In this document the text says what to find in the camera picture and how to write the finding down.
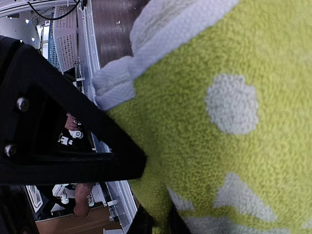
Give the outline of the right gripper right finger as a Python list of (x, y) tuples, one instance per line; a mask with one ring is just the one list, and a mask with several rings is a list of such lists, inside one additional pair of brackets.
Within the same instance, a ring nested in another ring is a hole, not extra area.
[(178, 214), (174, 204), (171, 206), (168, 214), (168, 228), (170, 234), (191, 234), (187, 225)]

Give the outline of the person forearm in background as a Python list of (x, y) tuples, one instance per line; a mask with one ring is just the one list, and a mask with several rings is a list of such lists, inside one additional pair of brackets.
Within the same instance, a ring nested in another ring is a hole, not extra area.
[(89, 214), (90, 207), (88, 196), (92, 191), (91, 183), (78, 183), (75, 188), (75, 206), (74, 214), (79, 217), (86, 217)]

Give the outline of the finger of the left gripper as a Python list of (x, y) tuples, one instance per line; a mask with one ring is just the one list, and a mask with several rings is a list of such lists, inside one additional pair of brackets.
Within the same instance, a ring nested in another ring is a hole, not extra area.
[[(55, 121), (72, 114), (111, 153), (56, 151)], [(140, 178), (145, 153), (31, 45), (0, 38), (0, 183), (43, 185)]]

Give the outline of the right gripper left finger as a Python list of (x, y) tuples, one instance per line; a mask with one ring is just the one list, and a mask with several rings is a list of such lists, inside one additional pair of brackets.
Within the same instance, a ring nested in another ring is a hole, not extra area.
[(152, 234), (154, 219), (140, 205), (127, 234)]

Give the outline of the green patterned towel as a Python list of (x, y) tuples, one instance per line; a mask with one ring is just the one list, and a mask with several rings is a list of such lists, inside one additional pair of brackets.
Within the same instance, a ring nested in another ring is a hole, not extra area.
[(130, 41), (93, 86), (147, 156), (144, 233), (311, 233), (311, 1), (151, 0)]

